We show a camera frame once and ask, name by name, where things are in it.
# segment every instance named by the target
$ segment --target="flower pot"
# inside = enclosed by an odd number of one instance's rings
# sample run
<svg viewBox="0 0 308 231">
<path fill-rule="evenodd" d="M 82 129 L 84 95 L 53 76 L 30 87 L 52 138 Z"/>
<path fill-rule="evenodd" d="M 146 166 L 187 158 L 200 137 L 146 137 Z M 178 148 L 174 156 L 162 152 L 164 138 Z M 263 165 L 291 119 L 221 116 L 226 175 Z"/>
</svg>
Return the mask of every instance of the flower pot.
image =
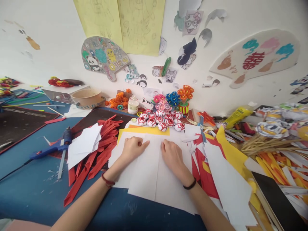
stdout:
<svg viewBox="0 0 308 231">
<path fill-rule="evenodd" d="M 183 104 L 180 102 L 179 104 L 179 111 L 182 112 L 184 115 L 188 114 L 189 112 L 189 103 Z"/>
</svg>

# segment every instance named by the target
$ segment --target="yellow bottle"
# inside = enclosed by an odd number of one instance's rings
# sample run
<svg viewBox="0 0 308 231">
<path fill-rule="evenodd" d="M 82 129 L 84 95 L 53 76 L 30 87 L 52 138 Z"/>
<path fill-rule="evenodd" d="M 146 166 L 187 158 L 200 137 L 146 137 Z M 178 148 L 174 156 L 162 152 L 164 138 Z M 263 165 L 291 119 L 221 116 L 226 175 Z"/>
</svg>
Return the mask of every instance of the yellow bottle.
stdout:
<svg viewBox="0 0 308 231">
<path fill-rule="evenodd" d="M 235 112 L 233 112 L 232 115 L 224 121 L 224 123 L 226 123 L 226 129 L 229 130 L 233 128 L 237 122 L 241 121 L 246 116 L 251 115 L 253 113 L 253 108 L 256 105 L 257 104 L 254 102 L 249 102 L 248 105 L 239 106 Z"/>
</svg>

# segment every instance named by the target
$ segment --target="black bracelet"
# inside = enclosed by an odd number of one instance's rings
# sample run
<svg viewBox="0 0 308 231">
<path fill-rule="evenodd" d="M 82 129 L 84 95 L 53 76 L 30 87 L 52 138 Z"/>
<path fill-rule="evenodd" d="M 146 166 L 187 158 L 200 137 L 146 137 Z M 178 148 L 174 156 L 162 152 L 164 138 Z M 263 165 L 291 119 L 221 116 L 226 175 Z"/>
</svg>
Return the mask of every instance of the black bracelet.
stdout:
<svg viewBox="0 0 308 231">
<path fill-rule="evenodd" d="M 197 179 L 196 178 L 194 178 L 194 179 L 195 180 L 193 181 L 193 183 L 190 186 L 186 187 L 186 186 L 183 185 L 184 189 L 186 189 L 186 190 L 192 189 L 195 186 L 196 182 L 197 182 Z"/>
</svg>

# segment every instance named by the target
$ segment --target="white box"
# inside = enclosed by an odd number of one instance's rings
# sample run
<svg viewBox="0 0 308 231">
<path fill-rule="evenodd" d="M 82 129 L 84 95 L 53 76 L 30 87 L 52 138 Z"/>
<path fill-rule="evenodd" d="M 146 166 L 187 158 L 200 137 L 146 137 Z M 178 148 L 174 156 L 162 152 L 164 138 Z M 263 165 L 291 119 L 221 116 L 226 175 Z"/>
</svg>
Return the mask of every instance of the white box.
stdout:
<svg viewBox="0 0 308 231">
<path fill-rule="evenodd" d="M 73 86 L 71 88 L 64 88 L 64 87 L 56 87 L 56 86 L 49 86 L 42 88 L 42 91 L 50 98 L 52 101 L 67 103 L 67 104 L 76 104 L 71 95 L 82 89 L 90 88 L 88 85 L 82 86 Z"/>
</svg>

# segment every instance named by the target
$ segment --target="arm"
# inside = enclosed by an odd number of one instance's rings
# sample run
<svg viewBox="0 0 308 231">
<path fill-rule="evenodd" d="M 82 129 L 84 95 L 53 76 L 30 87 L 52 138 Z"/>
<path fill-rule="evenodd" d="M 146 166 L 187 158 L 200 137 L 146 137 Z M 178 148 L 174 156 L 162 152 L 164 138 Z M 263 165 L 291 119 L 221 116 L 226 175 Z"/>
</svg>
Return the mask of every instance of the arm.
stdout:
<svg viewBox="0 0 308 231">
<path fill-rule="evenodd" d="M 164 140 L 161 151 L 166 165 L 186 187 L 194 182 L 194 177 L 183 163 L 182 150 L 174 142 Z M 199 184 L 188 190 L 189 196 L 198 210 L 208 231 L 235 231 L 230 222 L 203 191 Z"/>
<path fill-rule="evenodd" d="M 115 181 L 121 172 L 138 156 L 140 156 L 149 141 L 143 143 L 142 138 L 132 137 L 125 139 L 125 144 L 121 156 L 104 173 L 108 181 Z M 99 178 L 52 226 L 51 231 L 84 231 L 96 210 L 100 206 L 109 187 L 103 178 Z"/>
</svg>

